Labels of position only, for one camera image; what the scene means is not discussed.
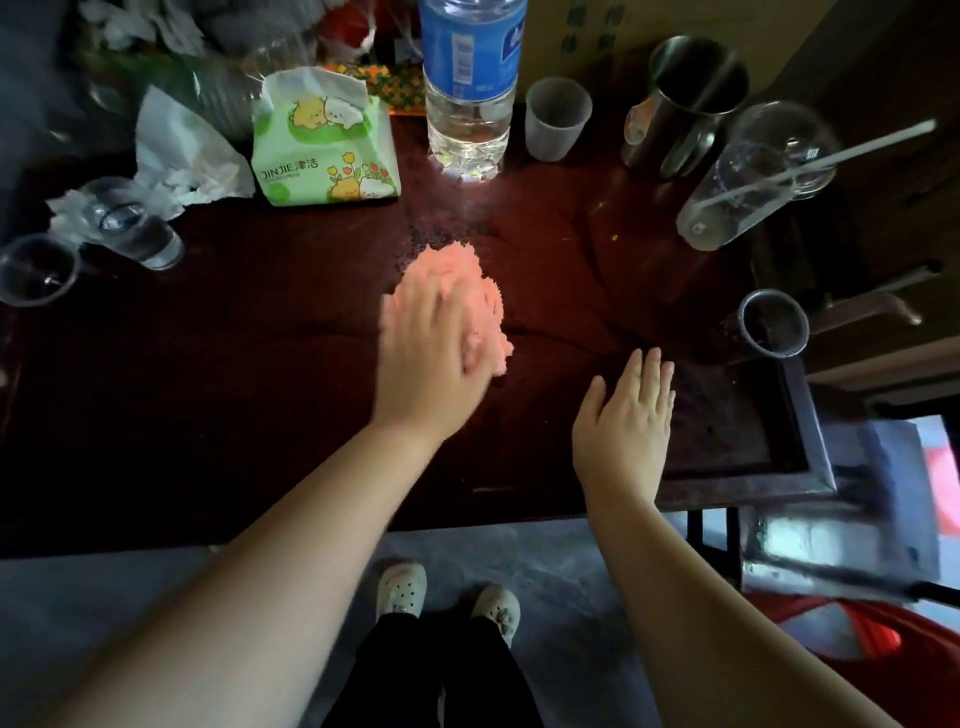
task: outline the tissue pack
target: tissue pack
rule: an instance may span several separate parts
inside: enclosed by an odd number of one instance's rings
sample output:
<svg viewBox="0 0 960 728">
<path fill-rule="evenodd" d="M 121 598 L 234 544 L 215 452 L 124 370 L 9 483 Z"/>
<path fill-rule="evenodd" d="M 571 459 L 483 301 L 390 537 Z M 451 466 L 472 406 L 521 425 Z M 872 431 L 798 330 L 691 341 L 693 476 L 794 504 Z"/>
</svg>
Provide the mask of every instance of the tissue pack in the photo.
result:
<svg viewBox="0 0 960 728">
<path fill-rule="evenodd" d="M 251 166 L 275 206 L 400 194 L 387 106 L 364 82 L 323 68 L 264 79 L 253 108 Z"/>
</svg>

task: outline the hand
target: hand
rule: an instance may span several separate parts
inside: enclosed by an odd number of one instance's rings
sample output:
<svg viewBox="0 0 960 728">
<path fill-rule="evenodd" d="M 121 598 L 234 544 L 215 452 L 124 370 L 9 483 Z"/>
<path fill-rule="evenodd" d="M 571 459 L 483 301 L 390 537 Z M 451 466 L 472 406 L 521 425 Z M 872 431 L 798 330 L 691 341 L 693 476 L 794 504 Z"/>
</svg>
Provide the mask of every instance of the hand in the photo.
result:
<svg viewBox="0 0 960 728">
<path fill-rule="evenodd" d="M 371 425 L 403 428 L 435 449 L 473 414 L 496 359 L 487 342 L 472 370 L 464 371 L 464 286 L 455 285 L 445 301 L 436 276 L 407 290 L 401 308 L 383 297 Z"/>
<path fill-rule="evenodd" d="M 653 503 L 663 475 L 676 392 L 674 365 L 660 363 L 660 350 L 643 361 L 636 350 L 603 406 L 606 383 L 595 376 L 573 423 L 573 469 L 587 509 L 619 497 Z"/>
</svg>

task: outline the pink kinetic sand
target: pink kinetic sand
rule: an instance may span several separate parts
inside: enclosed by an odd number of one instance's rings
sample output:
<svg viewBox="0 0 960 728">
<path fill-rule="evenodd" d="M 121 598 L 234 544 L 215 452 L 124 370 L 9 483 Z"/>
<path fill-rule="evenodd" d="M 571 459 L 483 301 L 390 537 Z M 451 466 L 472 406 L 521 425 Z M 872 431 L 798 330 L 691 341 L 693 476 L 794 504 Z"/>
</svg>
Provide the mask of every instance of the pink kinetic sand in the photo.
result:
<svg viewBox="0 0 960 728">
<path fill-rule="evenodd" d="M 467 282 L 466 304 L 470 334 L 464 350 L 466 369 L 469 371 L 476 362 L 480 345 L 492 339 L 496 349 L 495 375 L 505 374 L 507 357 L 514 352 L 514 345 L 507 341 L 507 337 L 500 330 L 500 324 L 503 323 L 503 298 L 493 279 L 484 278 L 480 258 L 473 246 L 456 241 L 439 250 L 427 246 L 403 272 L 403 278 L 394 291 L 396 305 L 403 305 L 404 290 L 415 285 L 415 281 L 423 281 L 431 273 L 440 277 L 440 293 L 444 298 L 450 295 L 458 280 Z"/>
</svg>

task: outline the black pants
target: black pants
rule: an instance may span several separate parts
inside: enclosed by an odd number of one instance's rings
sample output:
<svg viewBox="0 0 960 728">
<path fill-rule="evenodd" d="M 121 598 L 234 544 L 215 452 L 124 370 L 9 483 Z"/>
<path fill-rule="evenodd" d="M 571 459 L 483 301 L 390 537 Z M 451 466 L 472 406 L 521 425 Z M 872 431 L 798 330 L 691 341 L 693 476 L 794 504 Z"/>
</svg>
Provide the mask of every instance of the black pants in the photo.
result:
<svg viewBox="0 0 960 728">
<path fill-rule="evenodd" d="M 527 681 L 485 617 L 439 632 L 413 615 L 389 614 L 357 650 L 356 664 L 324 728 L 542 728 Z"/>
</svg>

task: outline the shoe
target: shoe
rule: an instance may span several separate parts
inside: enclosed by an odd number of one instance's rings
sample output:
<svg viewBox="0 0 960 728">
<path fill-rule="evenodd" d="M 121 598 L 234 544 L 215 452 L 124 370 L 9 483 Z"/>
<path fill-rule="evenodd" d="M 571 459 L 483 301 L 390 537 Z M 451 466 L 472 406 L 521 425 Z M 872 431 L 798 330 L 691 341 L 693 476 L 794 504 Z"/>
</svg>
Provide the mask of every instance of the shoe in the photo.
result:
<svg viewBox="0 0 960 728">
<path fill-rule="evenodd" d="M 426 599 L 423 564 L 396 564 L 383 572 L 376 588 L 376 618 L 400 612 L 419 617 Z"/>
<path fill-rule="evenodd" d="M 500 636 L 509 647 L 520 626 L 520 602 L 506 587 L 494 584 L 487 587 L 473 606 L 471 617 L 486 617 L 500 630 Z"/>
</svg>

